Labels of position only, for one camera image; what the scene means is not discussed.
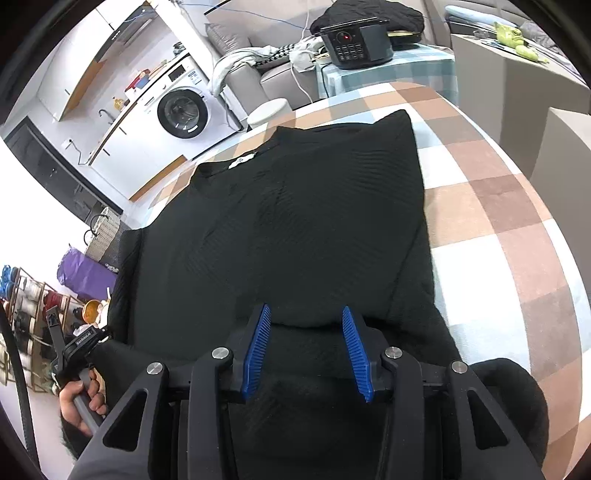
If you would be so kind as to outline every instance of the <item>shoe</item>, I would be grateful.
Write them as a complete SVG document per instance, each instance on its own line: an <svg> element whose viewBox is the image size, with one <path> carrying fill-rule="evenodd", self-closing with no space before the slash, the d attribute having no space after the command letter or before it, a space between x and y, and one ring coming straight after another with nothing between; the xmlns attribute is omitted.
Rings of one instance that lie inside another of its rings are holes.
<svg viewBox="0 0 591 480"><path fill-rule="evenodd" d="M2 269L2 277L0 277L0 283L5 284L10 281L10 265L4 265Z"/></svg>
<svg viewBox="0 0 591 480"><path fill-rule="evenodd" d="M0 298L10 301L12 292L14 291L14 282L9 281L2 283L0 286Z"/></svg>

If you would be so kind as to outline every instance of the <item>sofa armrest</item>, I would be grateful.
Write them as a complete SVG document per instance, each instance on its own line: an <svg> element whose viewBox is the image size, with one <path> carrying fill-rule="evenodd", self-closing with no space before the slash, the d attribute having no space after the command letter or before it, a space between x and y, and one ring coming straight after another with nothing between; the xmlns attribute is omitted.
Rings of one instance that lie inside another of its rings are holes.
<svg viewBox="0 0 591 480"><path fill-rule="evenodd" d="M256 107L269 101L269 97L261 86L261 74L250 65L240 65L228 73L226 84L248 115Z"/></svg>

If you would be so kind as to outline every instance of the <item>white tag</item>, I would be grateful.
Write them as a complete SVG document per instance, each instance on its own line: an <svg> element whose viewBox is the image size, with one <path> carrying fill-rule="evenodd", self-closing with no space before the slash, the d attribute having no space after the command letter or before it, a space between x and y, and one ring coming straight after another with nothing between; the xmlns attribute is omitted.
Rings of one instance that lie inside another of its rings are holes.
<svg viewBox="0 0 591 480"><path fill-rule="evenodd" d="M193 82L193 85L197 85L202 80L198 77L197 72L195 70L191 70L189 72L189 79L191 80L191 82Z"/></svg>
<svg viewBox="0 0 591 480"><path fill-rule="evenodd" d="M244 155L243 157L237 158L232 163L230 163L228 170L230 170L230 168L234 168L236 165L240 165L241 163L249 161L250 159L254 158L254 156L254 153L249 153L248 155Z"/></svg>

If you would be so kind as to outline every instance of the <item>finger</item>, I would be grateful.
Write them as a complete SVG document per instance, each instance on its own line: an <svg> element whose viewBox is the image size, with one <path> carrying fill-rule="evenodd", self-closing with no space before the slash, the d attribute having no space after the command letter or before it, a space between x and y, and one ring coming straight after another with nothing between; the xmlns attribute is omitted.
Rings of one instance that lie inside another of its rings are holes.
<svg viewBox="0 0 591 480"><path fill-rule="evenodd" d="M84 423L83 421L81 421L80 425L78 425L78 430L80 430L87 437L92 437L92 432L88 428L88 425L86 425L86 423Z"/></svg>
<svg viewBox="0 0 591 480"><path fill-rule="evenodd" d="M82 380L78 382L68 382L60 392L60 404L68 404L74 401L74 397L77 396L84 389L84 383Z"/></svg>
<svg viewBox="0 0 591 480"><path fill-rule="evenodd" d="M90 401L88 406L92 411L98 410L99 407L102 407L105 404L105 398L103 397L102 393L97 393L93 399Z"/></svg>
<svg viewBox="0 0 591 480"><path fill-rule="evenodd" d="M94 398L99 392L100 385L96 380L90 380L90 387L88 387L88 396Z"/></svg>
<svg viewBox="0 0 591 480"><path fill-rule="evenodd" d="M99 415L107 415L107 405L101 405L99 408L96 409L96 412Z"/></svg>

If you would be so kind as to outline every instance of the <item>orange bowl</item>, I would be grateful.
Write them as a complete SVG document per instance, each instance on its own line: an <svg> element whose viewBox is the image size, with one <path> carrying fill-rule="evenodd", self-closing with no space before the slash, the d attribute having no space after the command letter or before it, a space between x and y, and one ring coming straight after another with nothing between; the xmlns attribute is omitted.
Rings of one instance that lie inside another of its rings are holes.
<svg viewBox="0 0 591 480"><path fill-rule="evenodd" d="M99 305L98 300L91 300L82 309L82 318L86 323L94 323L96 318L99 316Z"/></svg>

